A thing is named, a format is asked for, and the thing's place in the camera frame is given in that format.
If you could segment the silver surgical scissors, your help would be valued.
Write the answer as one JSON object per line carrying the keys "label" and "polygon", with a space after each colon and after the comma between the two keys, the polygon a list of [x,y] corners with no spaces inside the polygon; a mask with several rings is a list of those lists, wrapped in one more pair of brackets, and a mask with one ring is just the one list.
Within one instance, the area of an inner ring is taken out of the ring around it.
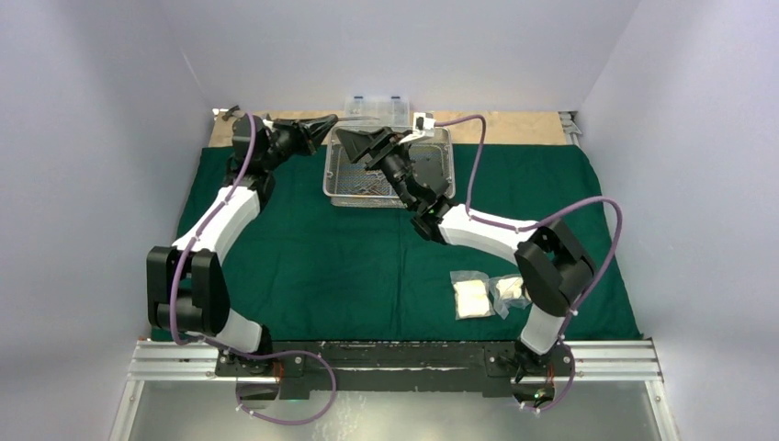
{"label": "silver surgical scissors", "polygon": [[336,116],[336,120],[338,122],[346,122],[346,121],[380,120],[380,118],[374,116],[356,115],[356,116]]}

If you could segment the metal surgical instruments pile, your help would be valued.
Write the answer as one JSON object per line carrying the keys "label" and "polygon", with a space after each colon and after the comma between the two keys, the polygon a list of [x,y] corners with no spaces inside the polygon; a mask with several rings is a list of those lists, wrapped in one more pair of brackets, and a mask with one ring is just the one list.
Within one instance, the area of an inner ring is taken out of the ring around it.
{"label": "metal surgical instruments pile", "polygon": [[386,198],[391,193],[391,185],[386,181],[375,180],[370,183],[366,183],[357,188],[356,194],[358,196],[365,196],[368,198]]}

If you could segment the right side aluminium rail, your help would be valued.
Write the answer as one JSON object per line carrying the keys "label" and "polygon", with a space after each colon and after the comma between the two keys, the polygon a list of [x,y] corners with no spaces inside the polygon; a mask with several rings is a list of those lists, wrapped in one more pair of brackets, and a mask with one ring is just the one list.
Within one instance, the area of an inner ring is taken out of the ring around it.
{"label": "right side aluminium rail", "polygon": [[575,112],[560,111],[559,119],[564,137],[568,144],[580,147],[581,129],[575,121]]}

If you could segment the white gauze packet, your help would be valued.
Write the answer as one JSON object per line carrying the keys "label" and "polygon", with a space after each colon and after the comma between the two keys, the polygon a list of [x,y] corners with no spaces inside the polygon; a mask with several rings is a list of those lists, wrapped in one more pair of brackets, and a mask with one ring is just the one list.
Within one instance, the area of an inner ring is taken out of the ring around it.
{"label": "white gauze packet", "polygon": [[488,276],[480,271],[451,271],[456,319],[486,318],[494,314],[489,297]]}

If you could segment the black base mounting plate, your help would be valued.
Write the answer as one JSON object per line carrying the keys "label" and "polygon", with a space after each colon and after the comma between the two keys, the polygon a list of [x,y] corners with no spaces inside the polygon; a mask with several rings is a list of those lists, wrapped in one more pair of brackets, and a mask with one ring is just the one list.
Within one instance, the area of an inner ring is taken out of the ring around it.
{"label": "black base mounting plate", "polygon": [[533,356],[515,341],[277,341],[270,360],[217,355],[215,374],[264,382],[283,400],[314,391],[472,392],[528,404],[551,401],[573,371],[569,348]]}

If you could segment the clear plastic compartment box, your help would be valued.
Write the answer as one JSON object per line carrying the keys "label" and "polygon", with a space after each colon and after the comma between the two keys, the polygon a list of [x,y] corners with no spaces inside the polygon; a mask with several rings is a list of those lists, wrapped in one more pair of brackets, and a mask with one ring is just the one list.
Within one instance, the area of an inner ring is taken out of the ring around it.
{"label": "clear plastic compartment box", "polygon": [[344,102],[344,116],[374,116],[380,120],[358,123],[379,126],[407,126],[411,121],[410,103],[401,96],[352,96]]}

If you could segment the dark green surgical drape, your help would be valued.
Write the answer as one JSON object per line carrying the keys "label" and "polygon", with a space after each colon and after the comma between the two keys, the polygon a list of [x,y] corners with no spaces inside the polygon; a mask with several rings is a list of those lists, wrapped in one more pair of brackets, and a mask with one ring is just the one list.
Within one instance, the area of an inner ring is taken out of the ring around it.
{"label": "dark green surgical drape", "polygon": [[[275,341],[511,341],[528,312],[460,320],[450,275],[515,272],[489,254],[426,241],[403,209],[332,205],[322,190],[326,155],[296,156],[275,173],[265,211],[223,264],[232,307],[267,325]],[[472,206],[535,220],[596,196],[601,187],[576,146],[454,148],[457,189]]]}

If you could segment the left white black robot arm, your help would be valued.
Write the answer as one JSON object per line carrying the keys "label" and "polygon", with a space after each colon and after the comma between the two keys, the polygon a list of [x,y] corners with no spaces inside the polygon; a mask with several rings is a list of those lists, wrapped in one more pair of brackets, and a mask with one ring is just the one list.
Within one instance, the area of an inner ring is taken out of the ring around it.
{"label": "left white black robot arm", "polygon": [[267,326],[236,311],[222,262],[243,230],[266,208],[276,169],[294,156],[314,155],[339,118],[273,119],[251,112],[232,124],[226,176],[197,222],[146,257],[147,317],[179,345],[204,341],[238,355],[250,375],[274,363]]}

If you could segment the metal wire mesh tray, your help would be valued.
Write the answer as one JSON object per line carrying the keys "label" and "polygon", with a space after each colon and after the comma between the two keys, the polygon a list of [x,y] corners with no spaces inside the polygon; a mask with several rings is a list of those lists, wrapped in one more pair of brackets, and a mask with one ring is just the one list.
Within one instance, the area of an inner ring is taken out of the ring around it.
{"label": "metal wire mesh tray", "polygon": [[[449,184],[446,196],[452,198],[456,194],[454,148],[450,132],[437,128],[433,138],[417,142],[410,149],[414,161],[429,160],[437,165]],[[358,196],[359,186],[375,180],[386,181],[379,170],[367,171],[365,160],[351,164],[335,135],[330,135],[327,145],[327,155],[324,166],[322,191],[331,199],[336,207],[363,209],[403,209],[404,206],[391,187],[391,193],[386,198],[368,198]]]}

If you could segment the small black-handled hammer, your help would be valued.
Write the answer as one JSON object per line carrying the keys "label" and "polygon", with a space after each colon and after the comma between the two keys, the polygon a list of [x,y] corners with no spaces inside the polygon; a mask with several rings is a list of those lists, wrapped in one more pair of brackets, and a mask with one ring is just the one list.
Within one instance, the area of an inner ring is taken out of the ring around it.
{"label": "small black-handled hammer", "polygon": [[239,105],[235,105],[227,109],[224,109],[220,113],[221,119],[226,122],[235,122],[236,120],[240,120],[243,117],[243,115],[244,112],[242,111]]}

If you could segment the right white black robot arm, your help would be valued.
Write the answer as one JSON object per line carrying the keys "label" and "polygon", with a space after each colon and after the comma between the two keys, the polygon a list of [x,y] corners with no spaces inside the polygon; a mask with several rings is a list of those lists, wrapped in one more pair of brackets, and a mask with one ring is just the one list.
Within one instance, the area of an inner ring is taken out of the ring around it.
{"label": "right white black robot arm", "polygon": [[444,127],[429,113],[417,113],[409,130],[337,128],[333,134],[353,164],[380,171],[414,229],[428,241],[464,246],[516,264],[532,308],[519,334],[515,360],[536,374],[552,359],[574,302],[595,280],[596,265],[579,239],[555,213],[541,221],[511,220],[474,210],[446,194],[449,182],[439,167],[414,160],[410,149]]}

